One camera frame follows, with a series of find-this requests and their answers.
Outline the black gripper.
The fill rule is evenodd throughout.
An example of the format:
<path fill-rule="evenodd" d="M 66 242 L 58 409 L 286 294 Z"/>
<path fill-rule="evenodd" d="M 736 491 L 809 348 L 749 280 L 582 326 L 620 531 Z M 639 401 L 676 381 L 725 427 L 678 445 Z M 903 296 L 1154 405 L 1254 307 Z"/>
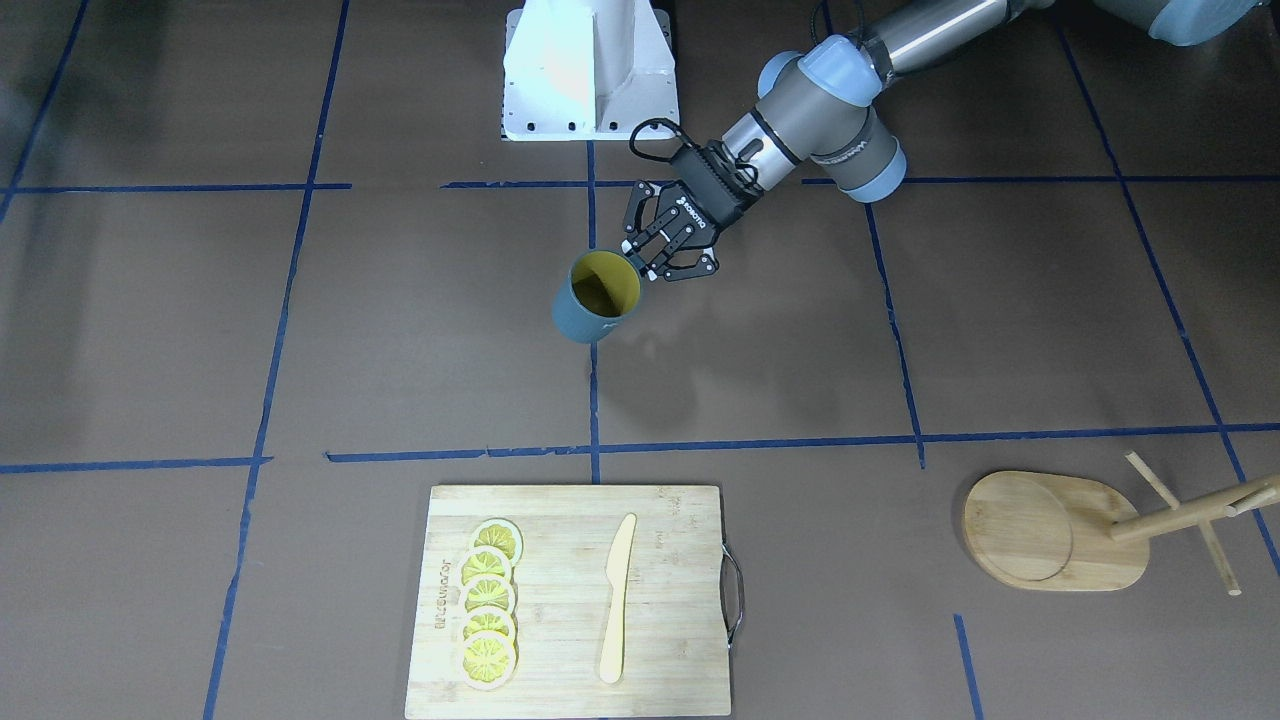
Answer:
<path fill-rule="evenodd" d="M 719 269 L 714 245 L 763 195 L 758 170 L 737 163 L 723 143 L 685 145 L 667 158 L 678 178 L 640 179 L 623 213 L 622 254 L 631 263 L 663 263 L 657 281 L 687 281 Z"/>

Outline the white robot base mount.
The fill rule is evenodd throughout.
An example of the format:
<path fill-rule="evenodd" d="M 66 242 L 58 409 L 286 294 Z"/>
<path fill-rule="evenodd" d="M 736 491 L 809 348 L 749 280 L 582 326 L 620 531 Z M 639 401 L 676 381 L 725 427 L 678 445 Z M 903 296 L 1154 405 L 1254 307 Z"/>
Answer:
<path fill-rule="evenodd" d="M 669 138 L 680 120 L 672 12 L 657 1 L 526 1 L 506 17 L 503 138 Z"/>

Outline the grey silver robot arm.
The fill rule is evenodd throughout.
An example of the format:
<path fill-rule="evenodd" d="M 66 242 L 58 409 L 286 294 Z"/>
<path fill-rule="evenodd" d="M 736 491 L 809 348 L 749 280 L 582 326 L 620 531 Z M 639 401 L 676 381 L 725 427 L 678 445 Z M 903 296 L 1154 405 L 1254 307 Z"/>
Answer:
<path fill-rule="evenodd" d="M 1028 1 L 913 1 L 805 53 L 781 53 L 759 74 L 756 104 L 705 143 L 675 120 L 640 122 L 639 129 L 664 128 L 678 141 L 664 158 L 676 177 L 632 184 L 613 259 L 646 281 L 714 274 L 721 233 L 805 161 L 822 167 L 856 202 L 890 196 L 908 174 L 908 158 L 879 118 L 877 97 L 1029 8 Z"/>

